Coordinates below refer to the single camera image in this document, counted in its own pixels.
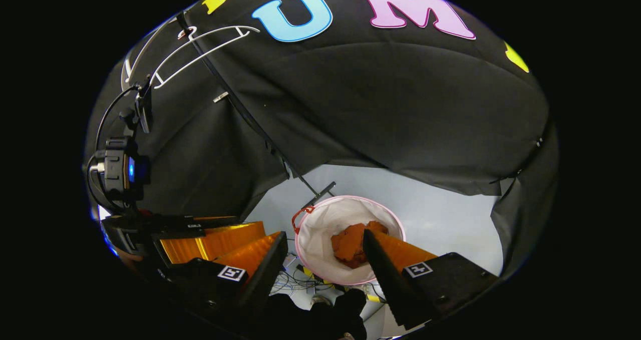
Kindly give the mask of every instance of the orange object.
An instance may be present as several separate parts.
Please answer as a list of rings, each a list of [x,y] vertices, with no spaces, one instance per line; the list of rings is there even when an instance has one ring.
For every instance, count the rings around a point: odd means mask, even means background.
[[[388,233],[389,230],[378,221],[369,221],[365,224],[353,224],[343,232],[332,236],[332,249],[336,259],[352,269],[356,269],[367,262],[363,251],[363,233],[365,229]]]
[[[410,245],[403,240],[385,235],[382,232],[372,231],[372,234],[378,241],[378,244],[381,245],[383,251],[387,254],[387,257],[392,261],[392,264],[394,264],[394,267],[396,267],[398,272],[403,271],[403,267],[438,257],[433,253],[417,248],[414,245]]]
[[[184,264],[193,258],[214,260],[236,248],[265,236],[262,221],[205,229],[204,237],[162,239],[160,243],[172,264]]]
[[[263,258],[265,258],[265,255],[272,247],[280,233],[281,231],[275,232],[270,236],[265,236],[261,239],[255,240],[254,242],[250,242],[243,247],[216,258],[213,262],[245,269],[249,275],[247,280],[249,280],[258,269],[260,263],[263,262]]]

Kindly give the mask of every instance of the red handle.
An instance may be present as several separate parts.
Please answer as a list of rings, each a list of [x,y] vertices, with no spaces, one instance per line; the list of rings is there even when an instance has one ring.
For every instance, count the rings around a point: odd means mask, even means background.
[[[296,233],[296,235],[298,235],[298,231],[300,231],[300,228],[296,227],[296,224],[294,223],[296,221],[296,217],[300,215],[300,213],[303,211],[307,212],[308,214],[311,214],[311,212],[314,211],[315,209],[316,208],[314,206],[303,207],[300,210],[298,210],[298,212],[296,212],[296,215],[294,215],[291,218],[291,225],[293,226],[293,231]]]

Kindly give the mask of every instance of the person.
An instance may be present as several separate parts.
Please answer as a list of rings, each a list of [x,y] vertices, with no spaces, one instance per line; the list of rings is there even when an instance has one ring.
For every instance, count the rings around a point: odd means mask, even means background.
[[[336,298],[335,303],[326,297],[312,297],[311,310],[296,306],[286,294],[269,297],[259,333],[266,338],[280,338],[286,331],[293,338],[312,340],[367,340],[367,330],[360,313],[367,303],[367,297],[359,289],[350,289]]]

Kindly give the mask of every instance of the shoe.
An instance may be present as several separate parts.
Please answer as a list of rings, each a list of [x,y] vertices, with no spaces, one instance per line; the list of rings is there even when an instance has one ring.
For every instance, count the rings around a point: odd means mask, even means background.
[[[326,305],[328,305],[328,306],[332,306],[332,302],[330,301],[330,299],[328,299],[328,298],[327,298],[327,297],[325,297],[325,296],[321,296],[321,295],[314,295],[314,296],[312,296],[312,297],[311,297],[311,304],[312,304],[312,306],[313,306],[315,303],[318,303],[318,302],[319,302],[319,303],[324,303],[324,304],[326,304]]]

